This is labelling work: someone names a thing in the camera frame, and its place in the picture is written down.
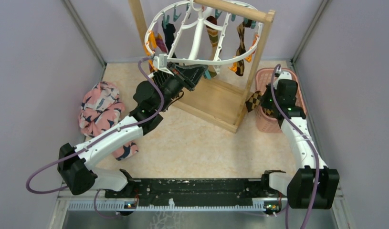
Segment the white plastic sock hanger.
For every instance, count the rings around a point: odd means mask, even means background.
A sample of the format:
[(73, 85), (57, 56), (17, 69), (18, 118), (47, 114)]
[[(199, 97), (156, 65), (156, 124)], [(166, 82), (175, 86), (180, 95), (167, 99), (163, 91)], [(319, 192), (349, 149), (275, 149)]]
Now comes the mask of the white plastic sock hanger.
[[(266, 12), (261, 12), (252, 5), (247, 5), (244, 2), (236, 0), (198, 0), (196, 3), (202, 5), (202, 8), (196, 8), (194, 6), (194, 1), (192, 0), (178, 1), (163, 8), (156, 16), (154, 16), (152, 23), (149, 25), (147, 31), (145, 32), (143, 45), (147, 41), (148, 31), (155, 32), (155, 25), (157, 24), (159, 18), (162, 18), (162, 26), (165, 27), (166, 22), (168, 21), (168, 16), (166, 14), (167, 11), (174, 10), (176, 7), (184, 5), (186, 6), (185, 17), (183, 18), (179, 29), (175, 32), (175, 40), (171, 46), (170, 52), (167, 54), (168, 62), (220, 66), (235, 63), (241, 59), (250, 61), (252, 56), (255, 58), (261, 56), (264, 45), (267, 41), (267, 36), (269, 34), (268, 29), (273, 22), (273, 14), (270, 15)], [(219, 57), (219, 54), (222, 50), (222, 43), (226, 36), (226, 28), (229, 25), (229, 20), (233, 15), (241, 16), (245, 21), (253, 21), (251, 28), (255, 30), (254, 42), (253, 45), (247, 49), (244, 54), (240, 56), (234, 56), (231, 59), (222, 60)], [(217, 19), (217, 25), (214, 25), (206, 20), (209, 16), (214, 16)], [(197, 58), (200, 50), (202, 34), (206, 26), (210, 26), (213, 29), (218, 30), (220, 33), (217, 50), (213, 60)], [(191, 28), (195, 28), (195, 31), (193, 34), (192, 47), (189, 56), (182, 59), (173, 58), (173, 54), (184, 30)]]

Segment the maroon purple striped sock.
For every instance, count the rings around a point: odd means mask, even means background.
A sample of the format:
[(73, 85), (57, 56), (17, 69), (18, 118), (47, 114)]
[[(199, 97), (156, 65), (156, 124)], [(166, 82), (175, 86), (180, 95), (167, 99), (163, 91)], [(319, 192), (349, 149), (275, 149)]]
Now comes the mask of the maroon purple striped sock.
[(157, 47), (163, 52), (168, 54), (168, 49), (163, 41), (162, 36), (159, 33), (154, 32), (155, 42)]

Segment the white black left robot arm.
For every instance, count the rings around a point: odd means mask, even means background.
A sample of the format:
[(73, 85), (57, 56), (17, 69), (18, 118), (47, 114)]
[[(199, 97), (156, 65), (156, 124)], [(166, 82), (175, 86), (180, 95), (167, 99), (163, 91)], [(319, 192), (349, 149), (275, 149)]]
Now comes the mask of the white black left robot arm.
[(124, 170), (100, 169), (96, 165), (125, 143), (154, 130), (163, 117), (160, 115), (177, 99), (183, 89), (193, 91), (208, 66), (179, 65), (168, 62), (166, 78), (160, 86), (155, 77), (138, 84), (133, 99), (137, 106), (118, 124), (89, 141), (71, 146), (63, 145), (59, 152), (57, 170), (73, 195), (102, 189), (118, 192), (127, 198), (133, 195), (133, 178)]

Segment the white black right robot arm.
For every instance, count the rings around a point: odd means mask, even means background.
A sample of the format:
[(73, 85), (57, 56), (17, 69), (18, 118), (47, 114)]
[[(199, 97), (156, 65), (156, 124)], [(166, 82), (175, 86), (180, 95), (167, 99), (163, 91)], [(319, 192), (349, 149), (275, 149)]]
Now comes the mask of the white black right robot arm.
[(286, 136), (296, 161), (297, 172), (289, 175), (281, 170), (267, 170), (261, 192), (272, 197), (278, 191), (287, 197), (292, 208), (330, 209), (339, 184), (339, 173), (330, 169), (316, 151), (307, 128), (303, 108), (296, 106), (298, 83), (278, 79), (268, 84), (263, 104), (270, 105), (281, 131)]

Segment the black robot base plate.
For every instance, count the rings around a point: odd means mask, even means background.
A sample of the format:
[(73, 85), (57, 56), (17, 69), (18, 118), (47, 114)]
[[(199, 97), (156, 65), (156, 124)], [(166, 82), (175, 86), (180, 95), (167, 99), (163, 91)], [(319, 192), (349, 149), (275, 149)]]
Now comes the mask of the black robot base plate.
[(105, 191), (106, 198), (131, 198), (140, 207), (250, 207), (256, 199), (286, 196), (261, 178), (141, 178), (121, 191)]

